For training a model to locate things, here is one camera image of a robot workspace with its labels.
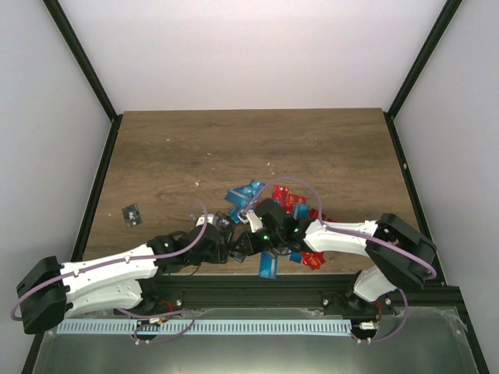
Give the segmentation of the black leather card holder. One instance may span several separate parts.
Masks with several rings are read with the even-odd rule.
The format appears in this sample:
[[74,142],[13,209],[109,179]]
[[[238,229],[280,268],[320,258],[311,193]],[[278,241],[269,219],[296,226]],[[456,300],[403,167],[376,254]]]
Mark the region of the black leather card holder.
[[228,214],[222,213],[221,211],[218,211],[214,215],[214,226],[219,231],[233,232],[235,230],[235,222]]

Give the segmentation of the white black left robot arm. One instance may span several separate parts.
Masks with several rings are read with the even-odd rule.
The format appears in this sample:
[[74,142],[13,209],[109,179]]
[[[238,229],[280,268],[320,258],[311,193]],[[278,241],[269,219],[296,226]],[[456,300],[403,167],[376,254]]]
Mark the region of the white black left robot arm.
[[152,280],[187,266],[226,263],[234,231],[211,223],[189,232],[158,235],[134,249],[90,261],[60,263],[45,257],[18,283],[13,316],[28,335],[42,333],[72,316],[102,309],[153,313],[159,295]]

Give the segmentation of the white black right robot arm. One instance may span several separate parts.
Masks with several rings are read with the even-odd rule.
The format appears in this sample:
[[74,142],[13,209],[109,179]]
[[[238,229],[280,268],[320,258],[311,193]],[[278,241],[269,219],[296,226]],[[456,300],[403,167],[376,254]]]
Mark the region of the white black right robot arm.
[[434,279],[436,246],[400,217],[385,213],[376,221],[326,222],[322,218],[294,218],[274,200],[265,199],[238,213],[249,225],[237,252],[250,256],[298,253],[350,253],[368,257],[373,266],[363,270],[346,295],[349,309],[363,314],[382,295],[401,289],[418,291]]

